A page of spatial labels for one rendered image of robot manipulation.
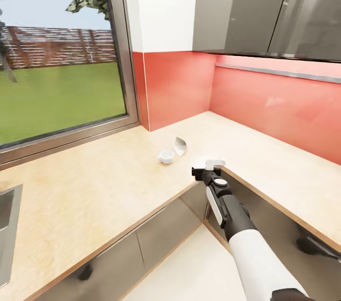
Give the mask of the coffee cup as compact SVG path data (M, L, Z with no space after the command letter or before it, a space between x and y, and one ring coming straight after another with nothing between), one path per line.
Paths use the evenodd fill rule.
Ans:
M164 150L161 152L160 156L158 156L158 162L164 162L165 164L169 164L172 162L174 158L174 153L170 150Z

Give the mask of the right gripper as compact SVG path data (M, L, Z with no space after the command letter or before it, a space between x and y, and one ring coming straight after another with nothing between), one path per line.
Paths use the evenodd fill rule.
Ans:
M196 180L199 181L206 181L206 178L211 175L216 175L220 177L221 175L221 170L220 168L216 167L213 171L208 171L205 168L195 168L192 167L192 175L195 177Z

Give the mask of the paper coffee filter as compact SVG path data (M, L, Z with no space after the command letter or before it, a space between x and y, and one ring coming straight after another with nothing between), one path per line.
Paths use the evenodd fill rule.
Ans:
M176 137L176 141L174 143L174 149L178 153L178 155L182 155L186 151L188 146L189 146L189 142L179 137Z

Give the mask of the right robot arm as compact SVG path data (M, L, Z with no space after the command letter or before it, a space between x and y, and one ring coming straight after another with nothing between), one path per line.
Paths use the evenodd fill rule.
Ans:
M206 160L205 168L192 167L196 180L207 186L210 203L224 229L247 301L316 301L281 263L260 234L244 204L233 196L221 175L225 160Z

